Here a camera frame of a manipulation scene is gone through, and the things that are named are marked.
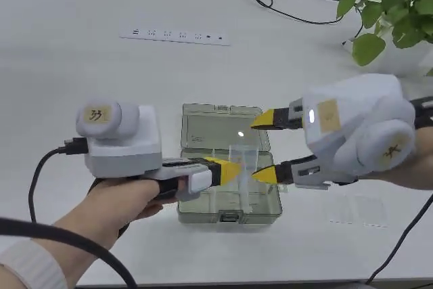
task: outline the potted plant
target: potted plant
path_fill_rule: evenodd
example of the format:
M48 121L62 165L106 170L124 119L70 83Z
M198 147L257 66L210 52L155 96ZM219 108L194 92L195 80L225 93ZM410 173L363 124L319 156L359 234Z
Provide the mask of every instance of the potted plant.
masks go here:
M337 18L352 8L361 14L367 29L352 40L358 65L369 65L381 54L382 61L390 64L382 64L381 69L391 70L382 72L396 73L418 64L432 49L433 0L340 0Z

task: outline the plastic storage box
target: plastic storage box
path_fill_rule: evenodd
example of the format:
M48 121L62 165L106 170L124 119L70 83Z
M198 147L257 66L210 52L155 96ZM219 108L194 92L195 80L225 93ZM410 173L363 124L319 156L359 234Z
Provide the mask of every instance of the plastic storage box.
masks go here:
M282 214L278 186L250 177L254 170L273 164L267 132L250 128L260 114L260 108L183 105L181 156L236 161L243 173L230 184L180 202L180 222L271 224Z

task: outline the green plant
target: green plant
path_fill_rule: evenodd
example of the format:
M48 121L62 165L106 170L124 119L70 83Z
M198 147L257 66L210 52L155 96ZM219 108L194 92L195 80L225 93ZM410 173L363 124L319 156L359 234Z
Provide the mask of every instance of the green plant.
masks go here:
M361 13L364 28L372 28L353 41L352 56L360 66L373 61L386 46L383 35L392 33L400 49L421 41L433 43L433 0L340 0L337 18L355 8Z

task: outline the power strip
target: power strip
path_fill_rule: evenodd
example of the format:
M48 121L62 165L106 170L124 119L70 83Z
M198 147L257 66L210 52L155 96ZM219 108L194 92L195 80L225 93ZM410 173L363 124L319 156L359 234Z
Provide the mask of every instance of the power strip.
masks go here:
M132 28L120 34L123 39L141 39L208 45L230 45L227 35L223 33L187 32L181 30Z

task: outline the white plastic casing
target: white plastic casing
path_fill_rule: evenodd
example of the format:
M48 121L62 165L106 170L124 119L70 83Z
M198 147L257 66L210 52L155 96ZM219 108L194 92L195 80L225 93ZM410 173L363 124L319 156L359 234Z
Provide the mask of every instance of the white plastic casing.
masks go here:
M323 128L327 116L319 109L329 100L335 101L332 114L338 117L331 131ZM356 176L384 171L414 151L415 110L395 76L365 74L313 88L302 98L302 106L307 146L335 171Z
M85 164L93 176L136 176L162 166L160 131L154 107L135 106L135 110L133 106L118 105L121 108L120 122L113 124L118 126L117 129L112 125L102 126L99 130L89 128L81 116L84 111L78 113L77 132L85 137L94 135L87 138L89 153L85 155ZM112 117L118 121L115 113Z
M188 192L190 194L201 192L212 185L212 172L207 170L189 176Z

